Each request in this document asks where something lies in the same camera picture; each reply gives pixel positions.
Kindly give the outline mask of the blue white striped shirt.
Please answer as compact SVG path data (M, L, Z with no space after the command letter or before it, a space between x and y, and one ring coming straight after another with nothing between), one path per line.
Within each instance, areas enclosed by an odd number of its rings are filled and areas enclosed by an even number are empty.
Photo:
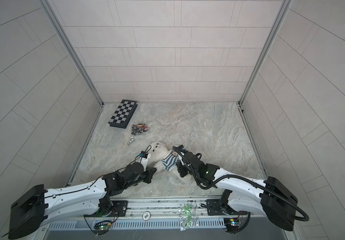
M172 172L172 170L176 168L177 162L180 162L180 156L176 152L171 151L166 157L164 157L160 161L166 170Z

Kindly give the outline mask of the white teddy bear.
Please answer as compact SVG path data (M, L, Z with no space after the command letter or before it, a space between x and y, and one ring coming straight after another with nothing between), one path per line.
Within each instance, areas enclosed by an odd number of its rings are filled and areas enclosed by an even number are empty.
M149 151L150 155L150 160L149 160L149 165L157 169L157 172L162 172L162 173L169 173L171 175L174 175L176 179L178 179L180 182L189 184L192 180L191 175L187 175L184 178L181 178L178 175L177 168L173 169L172 172L169 172L166 170L162 163L161 159L166 157L171 151L174 150L169 150L164 143L161 142L154 142L151 144L151 150Z

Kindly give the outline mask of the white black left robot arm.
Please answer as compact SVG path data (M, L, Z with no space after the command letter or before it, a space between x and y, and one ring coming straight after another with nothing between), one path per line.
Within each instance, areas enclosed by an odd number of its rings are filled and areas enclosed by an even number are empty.
M103 175L92 183L59 189L36 185L11 205L8 239L23 238L63 218L110 211L110 197L139 183L151 183L156 171L156 168L135 162L127 165L122 172Z

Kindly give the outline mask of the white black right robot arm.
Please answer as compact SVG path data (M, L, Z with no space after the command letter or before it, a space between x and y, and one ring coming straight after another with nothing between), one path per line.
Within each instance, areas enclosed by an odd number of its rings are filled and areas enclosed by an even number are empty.
M289 232L293 231L295 221L309 220L297 206L295 195L278 179L250 179L230 173L219 166L205 164L200 159L201 154L181 151L177 154L179 161L176 165L181 177L192 175L203 190L223 190L218 209L224 214L246 212L248 215L263 215L277 227Z

